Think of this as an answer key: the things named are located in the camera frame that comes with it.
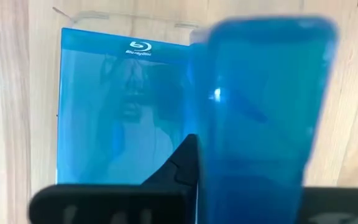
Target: blu-ray logo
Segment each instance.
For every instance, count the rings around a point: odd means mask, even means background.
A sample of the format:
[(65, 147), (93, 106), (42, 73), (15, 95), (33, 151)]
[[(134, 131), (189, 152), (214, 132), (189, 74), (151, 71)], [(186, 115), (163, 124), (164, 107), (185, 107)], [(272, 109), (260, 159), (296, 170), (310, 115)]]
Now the blu-ray logo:
[(138, 51), (138, 52), (146, 52), (148, 50), (151, 50), (151, 48), (152, 48), (151, 44), (149, 44), (147, 42), (140, 42), (140, 43), (142, 43), (142, 44), (138, 44), (136, 41), (132, 41), (131, 44), (129, 44), (129, 45), (131, 47), (141, 49), (141, 50), (136, 50), (135, 49), (135, 51)]

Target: blue plastic case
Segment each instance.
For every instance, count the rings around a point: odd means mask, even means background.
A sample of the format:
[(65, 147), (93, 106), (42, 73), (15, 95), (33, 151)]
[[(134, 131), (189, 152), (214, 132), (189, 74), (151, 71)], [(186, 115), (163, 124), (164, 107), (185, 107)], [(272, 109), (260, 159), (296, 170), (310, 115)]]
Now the blue plastic case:
[(59, 184), (140, 184), (195, 131), (188, 50), (62, 29)]
[(335, 43), (324, 19), (270, 17), (191, 46), (204, 223), (295, 221)]

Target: light wood table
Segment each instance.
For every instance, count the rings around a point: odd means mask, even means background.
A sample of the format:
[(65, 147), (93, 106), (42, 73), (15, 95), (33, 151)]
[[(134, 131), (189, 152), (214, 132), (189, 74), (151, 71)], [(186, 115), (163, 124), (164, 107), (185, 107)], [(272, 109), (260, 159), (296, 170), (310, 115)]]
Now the light wood table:
[[(0, 0), (0, 223), (26, 223), (30, 197), (55, 181), (60, 28), (68, 18), (52, 7), (199, 24), (238, 15), (331, 18), (341, 41), (306, 184), (358, 186), (358, 0)], [(146, 38), (163, 29), (114, 26)]]

